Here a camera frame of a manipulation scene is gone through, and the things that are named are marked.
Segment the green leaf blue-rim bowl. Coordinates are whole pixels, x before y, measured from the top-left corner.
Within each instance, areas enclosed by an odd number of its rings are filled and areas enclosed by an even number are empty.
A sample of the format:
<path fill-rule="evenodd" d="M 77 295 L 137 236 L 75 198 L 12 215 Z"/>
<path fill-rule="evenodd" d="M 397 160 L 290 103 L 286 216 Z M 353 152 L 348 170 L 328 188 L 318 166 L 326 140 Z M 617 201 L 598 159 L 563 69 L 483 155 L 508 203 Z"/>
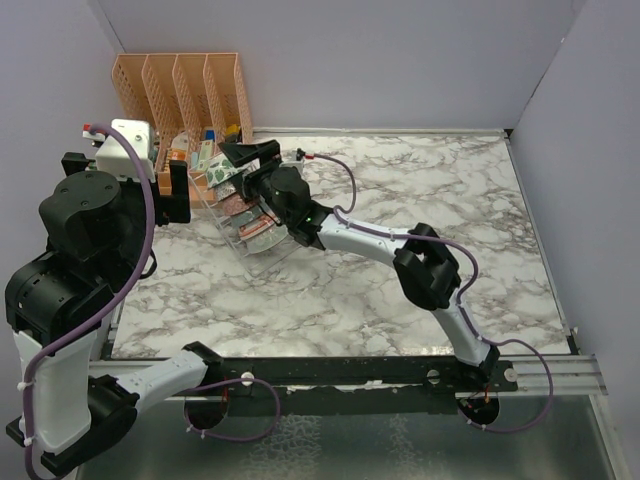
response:
<path fill-rule="evenodd" d="M 206 161 L 206 168 L 204 169 L 204 173 L 207 182 L 207 188 L 213 189 L 214 187 L 229 180 L 237 173 L 248 173 L 256 170 L 257 167 L 257 160 L 252 160 L 245 165 L 236 167 L 224 154 L 219 153 L 215 157 L 211 157 Z"/>

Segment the black white radial bowl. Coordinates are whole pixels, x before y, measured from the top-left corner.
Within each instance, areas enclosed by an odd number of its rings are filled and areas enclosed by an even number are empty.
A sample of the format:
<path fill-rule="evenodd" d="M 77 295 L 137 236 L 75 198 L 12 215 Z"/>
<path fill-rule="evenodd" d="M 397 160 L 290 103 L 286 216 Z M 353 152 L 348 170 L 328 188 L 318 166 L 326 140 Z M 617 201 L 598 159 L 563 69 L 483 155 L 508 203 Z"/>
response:
<path fill-rule="evenodd" d="M 213 192 L 216 197 L 217 202 L 221 202 L 226 198 L 234 195 L 235 193 L 241 192 L 243 188 L 244 180 L 243 179 L 228 179 L 218 185 L 213 187 Z"/>

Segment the red flower black-inside bowl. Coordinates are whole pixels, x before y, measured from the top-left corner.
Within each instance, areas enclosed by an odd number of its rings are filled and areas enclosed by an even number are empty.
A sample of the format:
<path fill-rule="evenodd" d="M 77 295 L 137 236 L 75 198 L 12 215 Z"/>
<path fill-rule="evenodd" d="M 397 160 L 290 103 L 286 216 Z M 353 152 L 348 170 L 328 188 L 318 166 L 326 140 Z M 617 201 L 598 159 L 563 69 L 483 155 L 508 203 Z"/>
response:
<path fill-rule="evenodd" d="M 226 216 L 232 217 L 239 215 L 257 205 L 256 200 L 244 200 L 239 194 L 235 193 L 222 201 L 223 212 Z"/>

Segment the grey dotted red-rim bowl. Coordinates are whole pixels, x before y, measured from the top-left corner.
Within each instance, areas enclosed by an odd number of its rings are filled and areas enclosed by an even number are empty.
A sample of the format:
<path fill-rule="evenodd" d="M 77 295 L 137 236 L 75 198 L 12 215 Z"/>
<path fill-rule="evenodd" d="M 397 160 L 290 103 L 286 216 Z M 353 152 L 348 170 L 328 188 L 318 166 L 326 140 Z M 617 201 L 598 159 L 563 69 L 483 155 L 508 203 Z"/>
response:
<path fill-rule="evenodd" d="M 239 229 L 241 226 L 248 224 L 251 221 L 254 221 L 260 217 L 263 218 L 263 211 L 257 207 L 251 210 L 247 210 L 239 215 L 235 215 L 231 217 L 231 225 L 235 229 Z"/>

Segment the orange floral bowl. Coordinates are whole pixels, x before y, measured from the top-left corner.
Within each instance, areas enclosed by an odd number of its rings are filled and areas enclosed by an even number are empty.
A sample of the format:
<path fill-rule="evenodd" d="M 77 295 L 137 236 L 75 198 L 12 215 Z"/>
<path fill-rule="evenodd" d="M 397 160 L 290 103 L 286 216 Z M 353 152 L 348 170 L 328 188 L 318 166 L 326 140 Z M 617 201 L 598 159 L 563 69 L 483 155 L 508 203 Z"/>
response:
<path fill-rule="evenodd" d="M 241 226 L 238 229 L 239 238 L 242 241 L 249 240 L 274 226 L 276 226 L 276 223 L 270 218 L 260 217 L 254 221 L 249 222 L 246 225 Z"/>

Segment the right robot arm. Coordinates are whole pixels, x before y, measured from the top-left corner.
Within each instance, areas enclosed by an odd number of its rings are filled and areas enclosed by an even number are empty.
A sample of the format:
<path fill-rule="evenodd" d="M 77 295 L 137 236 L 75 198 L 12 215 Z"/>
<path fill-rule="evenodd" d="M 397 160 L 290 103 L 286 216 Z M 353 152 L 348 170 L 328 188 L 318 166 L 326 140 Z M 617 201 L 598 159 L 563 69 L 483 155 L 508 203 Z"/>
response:
<path fill-rule="evenodd" d="M 302 149 L 292 162 L 283 161 L 275 140 L 222 143 L 219 149 L 240 171 L 233 185 L 241 198 L 265 203 L 296 243 L 359 255 L 392 268 L 407 300 L 431 312 L 445 332 L 467 389 L 481 391 L 494 381 L 499 350 L 482 337 L 465 310 L 459 263 L 451 252 L 454 242 L 440 238 L 427 224 L 383 228 L 348 218 L 343 207 L 317 202 L 301 173 L 310 157 Z"/>

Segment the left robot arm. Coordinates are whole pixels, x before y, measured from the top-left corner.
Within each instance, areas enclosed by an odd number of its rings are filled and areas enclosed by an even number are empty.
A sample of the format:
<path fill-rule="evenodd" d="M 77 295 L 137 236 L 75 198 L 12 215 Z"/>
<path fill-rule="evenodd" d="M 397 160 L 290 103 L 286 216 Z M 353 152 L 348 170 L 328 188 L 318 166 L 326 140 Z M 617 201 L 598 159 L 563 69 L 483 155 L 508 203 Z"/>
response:
<path fill-rule="evenodd" d="M 39 207 L 48 238 L 43 254 L 16 271 L 6 315 L 31 403 L 7 426 L 31 452 L 37 474 L 60 478 L 116 445 L 137 417 L 193 388 L 220 385 L 221 358 L 199 342 L 131 374 L 94 377 L 89 362 L 100 329 L 123 300 L 136 268 L 153 269 L 142 248 L 148 224 L 191 219 L 187 169 L 172 162 L 172 191 L 94 171 L 81 153 L 62 158 L 64 179 Z M 146 205 L 144 191 L 152 193 Z"/>

